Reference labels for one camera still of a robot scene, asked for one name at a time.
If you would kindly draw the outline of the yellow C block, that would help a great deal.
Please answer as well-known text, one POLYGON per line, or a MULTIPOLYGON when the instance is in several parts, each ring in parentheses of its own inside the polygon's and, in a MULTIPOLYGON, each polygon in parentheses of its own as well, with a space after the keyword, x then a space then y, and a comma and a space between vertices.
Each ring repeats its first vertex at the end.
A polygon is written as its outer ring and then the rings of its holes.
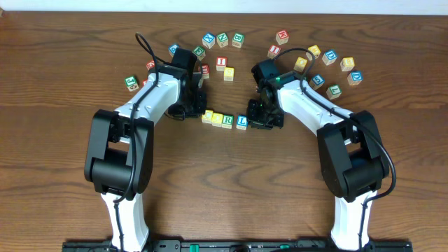
POLYGON ((214 112, 212 110, 206 110, 202 115, 202 122, 211 124, 214 112))

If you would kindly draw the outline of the blue L block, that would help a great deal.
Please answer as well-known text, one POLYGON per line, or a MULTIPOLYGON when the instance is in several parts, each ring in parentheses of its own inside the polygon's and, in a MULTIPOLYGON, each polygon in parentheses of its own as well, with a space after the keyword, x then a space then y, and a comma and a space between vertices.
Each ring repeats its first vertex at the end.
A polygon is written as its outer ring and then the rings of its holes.
POLYGON ((236 128, 238 130, 246 130, 248 127, 247 117, 245 115, 238 115, 236 128))

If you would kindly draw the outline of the yellow o block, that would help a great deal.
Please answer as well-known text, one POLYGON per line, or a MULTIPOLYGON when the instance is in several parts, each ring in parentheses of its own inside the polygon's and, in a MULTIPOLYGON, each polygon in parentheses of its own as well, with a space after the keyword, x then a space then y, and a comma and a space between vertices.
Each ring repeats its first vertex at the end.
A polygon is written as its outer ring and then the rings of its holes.
POLYGON ((293 69, 297 72, 302 73, 308 63, 308 60, 303 57, 298 57, 293 69))
POLYGON ((215 127, 222 127, 222 123, 223 123, 223 114, 213 113, 211 118, 211 124, 215 127))

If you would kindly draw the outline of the green R block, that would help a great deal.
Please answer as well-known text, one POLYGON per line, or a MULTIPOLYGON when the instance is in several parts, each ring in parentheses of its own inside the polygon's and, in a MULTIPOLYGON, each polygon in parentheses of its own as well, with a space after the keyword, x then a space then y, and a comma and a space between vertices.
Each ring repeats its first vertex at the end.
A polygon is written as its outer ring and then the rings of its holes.
POLYGON ((234 122, 233 115, 224 115, 221 127, 226 129, 232 129, 233 122, 234 122))

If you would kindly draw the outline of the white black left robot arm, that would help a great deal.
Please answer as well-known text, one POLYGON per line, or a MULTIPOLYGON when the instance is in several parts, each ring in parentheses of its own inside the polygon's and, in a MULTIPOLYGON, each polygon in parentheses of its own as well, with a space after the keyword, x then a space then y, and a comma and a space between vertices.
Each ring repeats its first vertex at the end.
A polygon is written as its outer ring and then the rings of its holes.
POLYGON ((116 251, 142 251, 149 237, 142 194, 153 170, 155 125, 165 112, 175 119, 205 112, 197 63, 192 51, 177 49, 171 62, 149 70, 146 84, 126 104, 92 118, 84 175, 106 203, 116 251))

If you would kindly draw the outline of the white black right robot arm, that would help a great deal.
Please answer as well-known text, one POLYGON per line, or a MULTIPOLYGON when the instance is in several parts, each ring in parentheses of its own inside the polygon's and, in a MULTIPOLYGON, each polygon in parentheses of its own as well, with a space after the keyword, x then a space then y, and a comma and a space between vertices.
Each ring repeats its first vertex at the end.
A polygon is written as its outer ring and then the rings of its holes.
POLYGON ((249 125, 266 130, 283 127, 289 113, 316 135, 321 174, 335 196, 331 239, 340 250, 364 250, 369 243, 370 207, 389 175, 375 118, 367 111, 352 113, 334 105, 303 75, 280 73, 272 59, 257 63, 251 73, 260 97, 248 103, 249 125))

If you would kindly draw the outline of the yellow S block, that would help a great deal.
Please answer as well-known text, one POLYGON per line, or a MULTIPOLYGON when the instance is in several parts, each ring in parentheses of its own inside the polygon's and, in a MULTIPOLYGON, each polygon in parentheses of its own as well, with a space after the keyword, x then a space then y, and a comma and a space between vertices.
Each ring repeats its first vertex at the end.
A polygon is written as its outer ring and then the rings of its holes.
POLYGON ((232 67, 225 67, 223 73, 224 81, 233 81, 235 77, 235 69, 232 67))

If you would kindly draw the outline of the red E block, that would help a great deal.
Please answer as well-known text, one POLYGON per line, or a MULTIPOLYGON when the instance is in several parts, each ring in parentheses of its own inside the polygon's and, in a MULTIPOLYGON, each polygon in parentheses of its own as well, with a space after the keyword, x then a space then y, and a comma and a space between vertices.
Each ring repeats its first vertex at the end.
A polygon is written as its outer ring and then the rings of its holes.
POLYGON ((146 63, 147 70, 152 69, 155 67, 155 62, 153 60, 146 63))

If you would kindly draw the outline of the blue P block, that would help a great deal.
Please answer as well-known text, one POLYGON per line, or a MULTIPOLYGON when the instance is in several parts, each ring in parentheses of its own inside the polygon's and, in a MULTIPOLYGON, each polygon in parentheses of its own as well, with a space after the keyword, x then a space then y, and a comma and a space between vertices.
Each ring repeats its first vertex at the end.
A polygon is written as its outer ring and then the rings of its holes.
POLYGON ((170 45, 169 46, 169 54, 173 57, 178 48, 179 48, 179 45, 176 43, 170 45))

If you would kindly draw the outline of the red I block right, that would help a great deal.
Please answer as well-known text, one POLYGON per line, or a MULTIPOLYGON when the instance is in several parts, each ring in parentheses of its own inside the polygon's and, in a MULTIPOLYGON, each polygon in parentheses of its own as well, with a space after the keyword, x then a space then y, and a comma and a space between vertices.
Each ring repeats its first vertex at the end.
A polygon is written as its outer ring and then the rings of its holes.
POLYGON ((279 46, 277 46, 277 45, 271 45, 271 46, 269 47, 267 56, 268 56, 270 59, 274 59, 280 52, 281 52, 281 48, 280 48, 279 46))

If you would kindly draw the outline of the blue X block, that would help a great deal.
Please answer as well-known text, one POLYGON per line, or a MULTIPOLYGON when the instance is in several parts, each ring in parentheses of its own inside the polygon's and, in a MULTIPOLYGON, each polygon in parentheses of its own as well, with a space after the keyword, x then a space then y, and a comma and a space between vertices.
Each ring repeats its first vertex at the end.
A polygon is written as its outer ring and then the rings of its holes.
POLYGON ((210 32, 207 32, 202 37, 202 44, 208 49, 212 49, 215 43, 216 43, 216 37, 210 32))

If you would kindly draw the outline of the green N block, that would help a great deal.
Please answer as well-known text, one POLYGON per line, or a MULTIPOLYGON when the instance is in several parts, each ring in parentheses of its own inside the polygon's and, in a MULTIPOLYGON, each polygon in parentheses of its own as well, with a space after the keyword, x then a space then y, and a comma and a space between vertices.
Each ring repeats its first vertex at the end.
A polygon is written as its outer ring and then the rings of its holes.
POLYGON ((224 48, 228 46, 229 43, 228 35, 225 32, 220 33, 216 36, 216 41, 220 48, 224 48))

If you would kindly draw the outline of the yellow block far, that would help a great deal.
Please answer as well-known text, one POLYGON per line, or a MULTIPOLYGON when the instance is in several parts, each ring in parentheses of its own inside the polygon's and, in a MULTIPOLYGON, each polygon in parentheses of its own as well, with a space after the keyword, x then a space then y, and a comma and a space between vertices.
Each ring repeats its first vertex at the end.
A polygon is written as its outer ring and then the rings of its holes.
POLYGON ((309 60, 312 60, 313 58, 317 59, 317 58, 319 58, 319 56, 321 54, 321 51, 317 45, 312 45, 312 46, 308 47, 308 51, 309 52, 307 52, 306 55, 309 60))

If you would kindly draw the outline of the blue d block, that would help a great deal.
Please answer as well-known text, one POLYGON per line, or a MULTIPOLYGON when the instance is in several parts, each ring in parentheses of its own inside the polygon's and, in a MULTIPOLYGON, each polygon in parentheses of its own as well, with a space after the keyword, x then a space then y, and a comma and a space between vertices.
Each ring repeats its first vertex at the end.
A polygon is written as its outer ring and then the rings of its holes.
POLYGON ((363 81, 363 75, 360 71, 352 71, 347 76, 347 81, 349 85, 359 85, 363 81))
POLYGON ((322 60, 323 60, 323 63, 326 66, 328 66, 328 65, 334 63, 337 58, 338 58, 338 55, 334 50, 328 50, 328 51, 324 52, 322 60))

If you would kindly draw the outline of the blue D block lower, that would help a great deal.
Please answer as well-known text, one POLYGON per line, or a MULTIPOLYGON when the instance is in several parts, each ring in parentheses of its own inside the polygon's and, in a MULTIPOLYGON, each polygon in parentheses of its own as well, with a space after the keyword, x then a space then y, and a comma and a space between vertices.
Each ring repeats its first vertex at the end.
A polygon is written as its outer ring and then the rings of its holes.
POLYGON ((359 85, 363 81, 363 75, 360 71, 352 71, 347 76, 347 81, 349 85, 359 85))

